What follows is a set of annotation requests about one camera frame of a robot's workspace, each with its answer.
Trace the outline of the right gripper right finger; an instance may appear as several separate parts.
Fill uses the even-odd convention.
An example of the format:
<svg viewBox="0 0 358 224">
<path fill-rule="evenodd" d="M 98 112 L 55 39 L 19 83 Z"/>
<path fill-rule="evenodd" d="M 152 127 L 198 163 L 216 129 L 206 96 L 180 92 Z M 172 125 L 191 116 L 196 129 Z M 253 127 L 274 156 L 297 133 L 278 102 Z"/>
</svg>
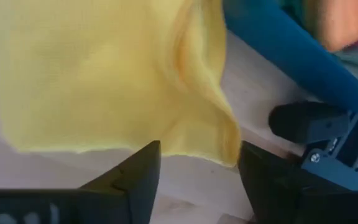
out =
<svg viewBox="0 0 358 224">
<path fill-rule="evenodd" d="M 301 224 L 304 194 L 338 190 L 338 185 L 247 141 L 237 166 L 257 224 Z"/>
</svg>

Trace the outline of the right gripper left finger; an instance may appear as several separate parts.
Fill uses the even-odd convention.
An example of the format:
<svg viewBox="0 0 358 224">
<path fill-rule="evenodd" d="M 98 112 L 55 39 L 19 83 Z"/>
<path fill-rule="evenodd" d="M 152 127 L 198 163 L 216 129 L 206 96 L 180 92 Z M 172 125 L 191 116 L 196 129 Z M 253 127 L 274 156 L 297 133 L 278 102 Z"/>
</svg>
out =
<svg viewBox="0 0 358 224">
<path fill-rule="evenodd" d="M 80 224 L 149 224 L 160 178 L 160 142 L 152 141 L 81 186 Z"/>
</svg>

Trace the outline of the yellow microfiber towel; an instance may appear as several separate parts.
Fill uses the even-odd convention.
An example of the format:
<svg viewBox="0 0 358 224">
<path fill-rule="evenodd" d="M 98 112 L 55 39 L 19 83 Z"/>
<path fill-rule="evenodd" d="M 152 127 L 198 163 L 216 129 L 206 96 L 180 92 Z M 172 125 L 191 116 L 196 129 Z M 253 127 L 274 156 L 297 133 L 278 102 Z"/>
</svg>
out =
<svg viewBox="0 0 358 224">
<path fill-rule="evenodd" d="M 223 0 L 0 0 L 0 133 L 22 152 L 126 148 L 234 166 Z"/>
</svg>

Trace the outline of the orange microfiber towel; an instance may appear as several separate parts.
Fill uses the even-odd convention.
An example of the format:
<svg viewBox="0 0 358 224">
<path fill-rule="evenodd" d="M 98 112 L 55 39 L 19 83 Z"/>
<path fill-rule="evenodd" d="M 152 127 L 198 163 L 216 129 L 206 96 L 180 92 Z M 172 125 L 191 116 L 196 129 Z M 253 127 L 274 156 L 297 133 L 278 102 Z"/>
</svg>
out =
<svg viewBox="0 0 358 224">
<path fill-rule="evenodd" d="M 304 26 L 328 51 L 358 42 L 358 0 L 302 0 Z"/>
</svg>

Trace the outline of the teal plastic tray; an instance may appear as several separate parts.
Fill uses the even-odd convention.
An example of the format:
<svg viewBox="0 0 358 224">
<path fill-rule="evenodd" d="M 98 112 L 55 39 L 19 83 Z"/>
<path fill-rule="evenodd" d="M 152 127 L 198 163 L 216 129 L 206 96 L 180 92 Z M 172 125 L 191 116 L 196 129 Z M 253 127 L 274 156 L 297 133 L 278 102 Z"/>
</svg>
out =
<svg viewBox="0 0 358 224">
<path fill-rule="evenodd" d="M 275 0 L 223 0 L 227 28 L 320 100 L 358 112 L 358 79 Z"/>
</svg>

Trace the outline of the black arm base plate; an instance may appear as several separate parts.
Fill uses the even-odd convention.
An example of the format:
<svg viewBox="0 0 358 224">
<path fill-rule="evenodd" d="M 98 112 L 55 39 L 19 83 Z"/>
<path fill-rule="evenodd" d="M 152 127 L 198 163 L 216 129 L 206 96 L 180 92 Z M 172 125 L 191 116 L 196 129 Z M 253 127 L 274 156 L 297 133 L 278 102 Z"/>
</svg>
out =
<svg viewBox="0 0 358 224">
<path fill-rule="evenodd" d="M 348 113 L 348 131 L 306 146 L 300 167 L 349 190 L 358 190 L 358 114 Z"/>
</svg>

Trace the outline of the black rest post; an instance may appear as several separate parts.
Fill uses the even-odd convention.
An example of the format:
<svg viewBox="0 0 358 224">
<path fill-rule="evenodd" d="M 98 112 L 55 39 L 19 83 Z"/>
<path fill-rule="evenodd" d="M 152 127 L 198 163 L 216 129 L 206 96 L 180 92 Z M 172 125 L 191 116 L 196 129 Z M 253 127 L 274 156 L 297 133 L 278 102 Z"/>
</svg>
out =
<svg viewBox="0 0 358 224">
<path fill-rule="evenodd" d="M 349 130 L 346 110 L 315 101 L 276 106 L 268 116 L 274 135 L 297 144 L 311 144 L 341 137 Z"/>
</svg>

